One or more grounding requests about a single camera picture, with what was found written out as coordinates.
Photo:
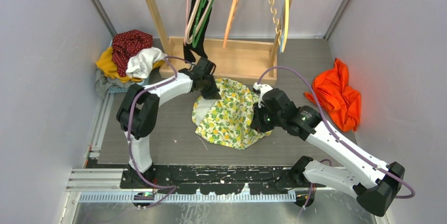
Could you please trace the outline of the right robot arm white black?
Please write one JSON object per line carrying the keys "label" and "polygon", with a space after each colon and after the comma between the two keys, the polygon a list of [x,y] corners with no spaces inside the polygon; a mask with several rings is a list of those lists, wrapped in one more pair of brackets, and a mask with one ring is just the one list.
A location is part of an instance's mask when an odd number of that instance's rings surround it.
{"label": "right robot arm white black", "polygon": [[282,128],[328,153],[343,169],[302,156],[292,167],[291,176],[298,187],[321,184],[356,199],[369,213],[383,217],[402,187],[404,167],[386,163],[370,155],[323,120],[310,106],[297,107],[287,94],[268,84],[254,84],[259,99],[254,103],[250,127],[257,132]]}

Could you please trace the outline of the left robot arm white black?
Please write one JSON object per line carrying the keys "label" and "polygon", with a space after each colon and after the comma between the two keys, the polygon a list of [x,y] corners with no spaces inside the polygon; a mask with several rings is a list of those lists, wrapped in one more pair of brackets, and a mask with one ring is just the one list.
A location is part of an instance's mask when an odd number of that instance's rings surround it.
{"label": "left robot arm white black", "polygon": [[124,132],[129,149],[129,165],[134,171],[133,182],[142,189],[153,184],[150,170],[150,134],[155,128],[159,107],[168,101],[194,91],[205,100],[221,98],[214,72],[215,63],[200,58],[188,68],[174,70],[174,75],[150,85],[130,86],[118,109],[116,119]]}

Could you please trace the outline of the lemon print skirt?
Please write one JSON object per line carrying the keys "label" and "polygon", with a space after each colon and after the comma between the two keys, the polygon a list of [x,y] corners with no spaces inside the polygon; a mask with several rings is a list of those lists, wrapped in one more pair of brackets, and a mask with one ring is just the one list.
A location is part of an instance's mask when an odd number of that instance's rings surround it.
{"label": "lemon print skirt", "polygon": [[195,134],[203,140],[244,150],[271,135],[250,128],[256,95],[244,84],[232,79],[217,79],[220,99],[198,97],[193,105],[192,121]]}

